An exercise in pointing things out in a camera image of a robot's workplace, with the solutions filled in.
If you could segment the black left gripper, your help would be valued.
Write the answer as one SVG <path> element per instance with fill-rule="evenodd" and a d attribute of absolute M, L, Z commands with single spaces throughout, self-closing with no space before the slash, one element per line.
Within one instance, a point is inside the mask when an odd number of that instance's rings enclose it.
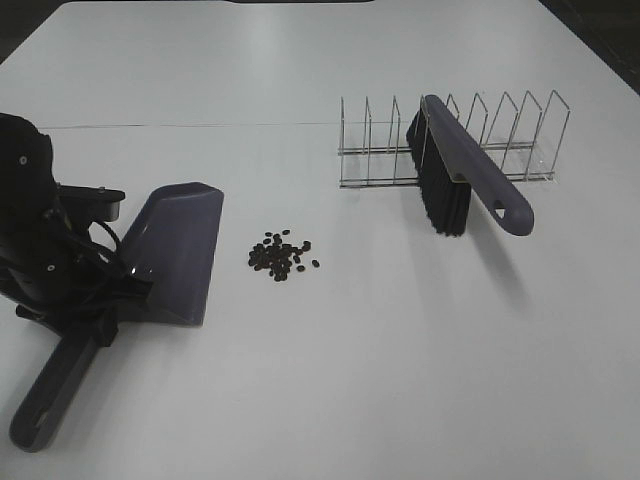
<path fill-rule="evenodd" d="M 18 317 L 73 345 L 72 319 L 93 317 L 93 337 L 110 346 L 122 321 L 147 312 L 151 281 L 108 282 L 108 250 L 75 223 L 53 176 L 53 144 L 29 120 L 1 116 L 1 294 Z"/>

